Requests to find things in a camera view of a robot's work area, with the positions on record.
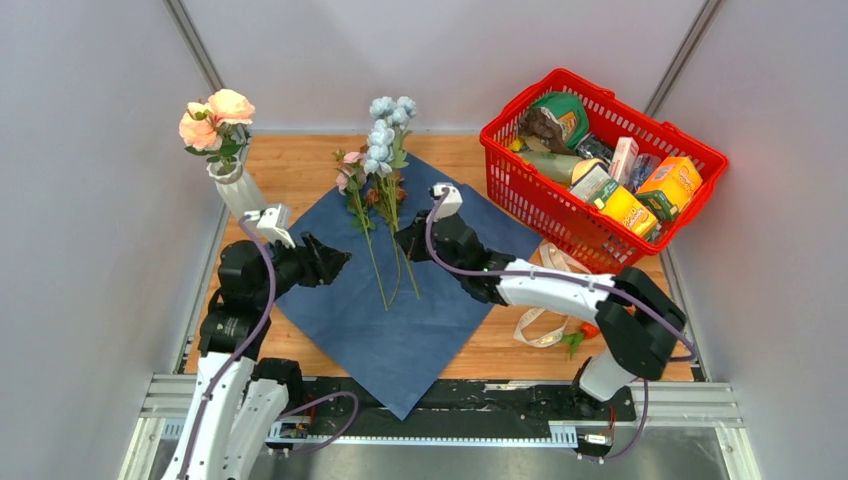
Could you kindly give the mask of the toy carrot with leaves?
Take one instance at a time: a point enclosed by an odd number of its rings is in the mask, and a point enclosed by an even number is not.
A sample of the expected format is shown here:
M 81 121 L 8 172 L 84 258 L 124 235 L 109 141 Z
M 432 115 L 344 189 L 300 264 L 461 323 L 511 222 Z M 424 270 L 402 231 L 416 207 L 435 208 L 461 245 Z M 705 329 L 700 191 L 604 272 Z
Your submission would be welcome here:
M 589 322 L 582 322 L 576 331 L 565 334 L 561 342 L 567 346 L 569 358 L 573 358 L 584 340 L 593 339 L 600 335 L 600 329 Z

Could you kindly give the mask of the yellow green box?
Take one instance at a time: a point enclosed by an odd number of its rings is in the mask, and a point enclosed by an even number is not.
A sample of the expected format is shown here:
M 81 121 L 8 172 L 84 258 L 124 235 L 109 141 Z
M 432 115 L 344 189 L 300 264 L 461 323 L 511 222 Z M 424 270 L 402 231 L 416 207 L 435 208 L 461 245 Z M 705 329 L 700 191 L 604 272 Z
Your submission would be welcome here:
M 605 181 L 587 198 L 587 203 L 641 238 L 657 231 L 655 214 L 613 179 Z

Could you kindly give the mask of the pink white box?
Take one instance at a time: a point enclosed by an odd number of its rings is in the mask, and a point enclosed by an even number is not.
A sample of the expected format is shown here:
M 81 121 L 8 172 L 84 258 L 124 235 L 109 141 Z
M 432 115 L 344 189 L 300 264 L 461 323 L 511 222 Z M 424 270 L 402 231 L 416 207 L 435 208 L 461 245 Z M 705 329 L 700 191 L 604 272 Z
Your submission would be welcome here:
M 609 165 L 610 177 L 620 185 L 624 185 L 631 176 L 639 153 L 639 145 L 633 137 L 620 137 Z

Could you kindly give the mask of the blue wrapping paper sheet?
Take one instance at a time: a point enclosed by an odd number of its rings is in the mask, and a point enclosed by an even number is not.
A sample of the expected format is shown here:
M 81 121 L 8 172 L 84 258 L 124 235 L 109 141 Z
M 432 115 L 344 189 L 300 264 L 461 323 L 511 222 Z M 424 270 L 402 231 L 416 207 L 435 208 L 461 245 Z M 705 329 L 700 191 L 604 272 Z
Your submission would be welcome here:
M 405 420 L 493 306 L 473 299 L 438 264 L 395 258 L 387 228 L 364 235 L 334 183 L 329 154 L 287 168 L 296 187 L 321 197 L 290 227 L 350 253 L 328 286 L 295 286 L 277 308 L 323 353 Z

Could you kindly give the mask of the green snack bag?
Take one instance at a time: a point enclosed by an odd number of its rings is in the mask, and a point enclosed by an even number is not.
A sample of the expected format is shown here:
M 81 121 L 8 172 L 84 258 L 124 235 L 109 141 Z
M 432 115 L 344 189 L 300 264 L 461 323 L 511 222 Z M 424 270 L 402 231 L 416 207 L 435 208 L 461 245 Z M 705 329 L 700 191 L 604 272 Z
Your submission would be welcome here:
M 577 95 L 568 92 L 551 92 L 536 100 L 531 107 L 548 108 L 571 130 L 568 146 L 573 150 L 577 143 L 589 133 L 588 114 Z

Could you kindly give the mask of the pink rose flower stem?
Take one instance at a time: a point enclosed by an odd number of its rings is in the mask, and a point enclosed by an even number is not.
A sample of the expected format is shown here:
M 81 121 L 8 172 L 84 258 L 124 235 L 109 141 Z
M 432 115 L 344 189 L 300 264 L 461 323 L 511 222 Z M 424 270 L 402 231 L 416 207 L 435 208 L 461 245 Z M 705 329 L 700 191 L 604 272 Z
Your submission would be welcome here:
M 178 124 L 184 150 L 203 157 L 213 166 L 214 175 L 234 172 L 238 153 L 246 145 L 237 139 L 237 134 L 253 123 L 255 112 L 246 96 L 227 88 L 206 100 L 188 102 Z

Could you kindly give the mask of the cream ribbon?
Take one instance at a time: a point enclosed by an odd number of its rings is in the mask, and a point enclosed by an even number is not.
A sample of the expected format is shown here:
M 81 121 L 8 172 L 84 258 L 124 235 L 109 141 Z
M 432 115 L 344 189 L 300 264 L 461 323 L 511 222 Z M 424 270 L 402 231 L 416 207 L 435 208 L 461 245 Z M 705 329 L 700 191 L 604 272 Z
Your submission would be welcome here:
M 570 257 L 550 242 L 544 242 L 539 247 L 539 259 L 544 267 L 567 271 L 570 273 L 588 273 L 588 269 L 583 264 Z M 536 333 L 536 336 L 526 337 L 526 329 L 537 320 L 542 320 L 542 324 L 544 326 L 555 326 L 555 328 L 547 333 L 542 333 L 540 328 L 532 327 L 530 329 L 530 333 Z M 531 308 L 519 318 L 514 328 L 512 338 L 524 345 L 537 349 L 553 347 L 556 344 L 563 344 L 561 342 L 562 337 L 565 334 L 576 331 L 582 322 L 584 321 L 578 320 L 574 316 L 559 314 L 538 307 Z

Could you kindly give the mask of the olive green bottle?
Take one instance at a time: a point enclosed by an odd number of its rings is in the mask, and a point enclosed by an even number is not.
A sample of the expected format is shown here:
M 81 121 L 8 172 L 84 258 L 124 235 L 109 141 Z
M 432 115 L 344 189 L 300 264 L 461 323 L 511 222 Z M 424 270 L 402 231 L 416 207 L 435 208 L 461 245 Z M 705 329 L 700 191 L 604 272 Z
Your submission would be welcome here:
M 607 167 L 600 159 L 583 159 L 577 155 L 527 151 L 518 156 L 534 166 L 540 174 L 566 187 L 573 185 L 595 166 L 600 166 L 602 170 Z

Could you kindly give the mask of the clear plastic bottle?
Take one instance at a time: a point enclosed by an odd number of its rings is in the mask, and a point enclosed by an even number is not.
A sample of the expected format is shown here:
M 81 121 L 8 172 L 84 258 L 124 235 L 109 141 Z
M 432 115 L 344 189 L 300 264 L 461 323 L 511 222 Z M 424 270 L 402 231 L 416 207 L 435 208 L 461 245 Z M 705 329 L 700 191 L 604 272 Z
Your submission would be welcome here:
M 642 153 L 639 154 L 633 161 L 631 171 L 623 186 L 635 194 L 638 189 L 647 181 L 651 174 L 659 167 L 663 159 L 659 156 Z

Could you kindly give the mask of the white ribbed vase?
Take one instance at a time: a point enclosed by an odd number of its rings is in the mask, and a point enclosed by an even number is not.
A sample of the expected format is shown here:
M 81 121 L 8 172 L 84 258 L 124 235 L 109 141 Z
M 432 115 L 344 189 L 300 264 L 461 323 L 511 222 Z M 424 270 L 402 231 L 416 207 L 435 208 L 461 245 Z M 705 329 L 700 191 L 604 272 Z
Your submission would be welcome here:
M 264 210 L 269 206 L 243 161 L 208 163 L 207 173 L 236 221 L 249 211 Z

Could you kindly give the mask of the blue pink flower stem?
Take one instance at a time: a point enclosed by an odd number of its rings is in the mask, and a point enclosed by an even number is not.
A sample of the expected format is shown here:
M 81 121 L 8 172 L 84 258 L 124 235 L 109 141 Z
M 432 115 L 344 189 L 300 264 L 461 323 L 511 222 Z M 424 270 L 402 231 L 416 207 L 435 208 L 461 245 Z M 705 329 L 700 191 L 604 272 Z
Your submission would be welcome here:
M 394 302 L 402 279 L 401 252 L 395 240 L 395 233 L 399 227 L 399 203 L 406 198 L 405 190 L 400 186 L 402 180 L 403 177 L 397 172 L 390 173 L 387 176 L 370 174 L 370 187 L 365 194 L 366 204 L 376 211 L 386 225 L 395 257 L 397 275 L 395 286 L 389 297 L 389 305 Z

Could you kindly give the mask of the dark foil packet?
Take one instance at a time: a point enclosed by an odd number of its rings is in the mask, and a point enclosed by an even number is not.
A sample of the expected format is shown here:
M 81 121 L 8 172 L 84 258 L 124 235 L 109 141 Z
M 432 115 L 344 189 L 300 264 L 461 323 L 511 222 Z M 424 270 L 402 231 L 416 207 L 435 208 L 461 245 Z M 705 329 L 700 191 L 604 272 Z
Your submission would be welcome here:
M 583 159 L 600 159 L 609 164 L 612 161 L 614 150 L 603 142 L 594 133 L 585 135 L 575 146 L 575 153 Z

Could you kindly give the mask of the orange box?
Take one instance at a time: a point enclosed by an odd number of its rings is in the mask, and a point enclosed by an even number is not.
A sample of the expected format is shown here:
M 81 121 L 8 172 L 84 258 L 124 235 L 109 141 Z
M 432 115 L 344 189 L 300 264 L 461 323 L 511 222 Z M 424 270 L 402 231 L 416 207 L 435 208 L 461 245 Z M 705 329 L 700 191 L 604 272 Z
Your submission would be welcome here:
M 659 221 L 673 221 L 687 208 L 702 184 L 703 179 L 688 156 L 667 157 L 639 187 L 635 198 Z

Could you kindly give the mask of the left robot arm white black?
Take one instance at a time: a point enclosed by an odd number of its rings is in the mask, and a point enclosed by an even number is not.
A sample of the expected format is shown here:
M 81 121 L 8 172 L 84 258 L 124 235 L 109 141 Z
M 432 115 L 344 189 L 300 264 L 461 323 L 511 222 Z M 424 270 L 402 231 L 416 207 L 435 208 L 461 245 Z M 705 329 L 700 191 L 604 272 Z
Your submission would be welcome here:
M 249 476 L 277 418 L 306 399 L 298 362 L 260 355 L 273 303 L 294 287 L 331 284 L 351 258 L 310 233 L 291 248 L 239 240 L 223 249 L 200 325 L 194 392 L 164 478 Z

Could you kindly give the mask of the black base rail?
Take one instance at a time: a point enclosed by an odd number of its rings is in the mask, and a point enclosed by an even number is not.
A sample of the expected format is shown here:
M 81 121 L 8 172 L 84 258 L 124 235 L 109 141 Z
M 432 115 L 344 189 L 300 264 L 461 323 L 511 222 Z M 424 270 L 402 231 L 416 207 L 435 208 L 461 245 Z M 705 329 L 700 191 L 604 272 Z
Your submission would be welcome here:
M 399 420 L 349 377 L 307 377 L 296 406 L 268 421 L 262 450 L 335 444 L 575 448 L 604 440 L 618 452 L 629 430 L 744 426 L 732 389 L 706 382 L 636 382 L 595 412 L 564 381 L 439 380 Z

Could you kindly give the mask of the brown crumpled bag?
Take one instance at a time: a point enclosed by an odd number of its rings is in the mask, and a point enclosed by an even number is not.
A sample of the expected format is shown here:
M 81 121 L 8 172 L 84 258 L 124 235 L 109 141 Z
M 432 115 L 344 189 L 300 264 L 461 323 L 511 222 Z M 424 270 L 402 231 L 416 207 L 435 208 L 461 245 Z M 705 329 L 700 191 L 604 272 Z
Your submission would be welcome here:
M 536 138 L 553 153 L 574 153 L 568 146 L 571 130 L 546 107 L 529 108 L 518 120 L 517 133 L 522 138 Z

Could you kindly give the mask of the red shopping basket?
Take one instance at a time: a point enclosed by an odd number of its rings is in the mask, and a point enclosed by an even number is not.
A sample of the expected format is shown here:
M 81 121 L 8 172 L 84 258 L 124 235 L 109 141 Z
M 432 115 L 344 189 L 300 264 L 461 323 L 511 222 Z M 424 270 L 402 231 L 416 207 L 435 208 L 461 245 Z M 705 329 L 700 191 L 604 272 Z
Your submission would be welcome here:
M 594 273 L 662 252 L 728 166 L 563 68 L 508 103 L 480 141 L 489 198 Z

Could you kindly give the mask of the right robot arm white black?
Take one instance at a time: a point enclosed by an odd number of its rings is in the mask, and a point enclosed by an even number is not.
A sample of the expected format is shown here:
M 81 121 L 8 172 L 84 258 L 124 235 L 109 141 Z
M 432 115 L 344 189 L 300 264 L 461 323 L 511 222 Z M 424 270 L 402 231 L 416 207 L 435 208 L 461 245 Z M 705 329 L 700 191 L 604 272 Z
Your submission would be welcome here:
M 413 262 L 432 261 L 473 299 L 538 307 L 596 326 L 605 350 L 579 370 L 570 392 L 573 410 L 592 419 L 636 378 L 658 380 L 684 342 L 686 315 L 643 271 L 579 274 L 534 265 L 485 247 L 459 215 L 431 222 L 428 211 L 394 238 Z

